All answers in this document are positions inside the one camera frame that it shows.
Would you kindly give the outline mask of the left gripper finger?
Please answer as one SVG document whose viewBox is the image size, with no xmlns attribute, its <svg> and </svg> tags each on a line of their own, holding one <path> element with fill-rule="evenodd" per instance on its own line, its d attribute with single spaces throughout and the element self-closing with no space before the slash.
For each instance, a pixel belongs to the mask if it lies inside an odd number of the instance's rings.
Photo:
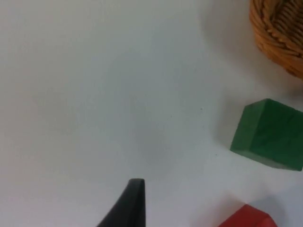
<svg viewBox="0 0 303 227">
<path fill-rule="evenodd" d="M 145 180 L 130 179 L 119 199 L 98 226 L 145 227 Z"/>
</svg>

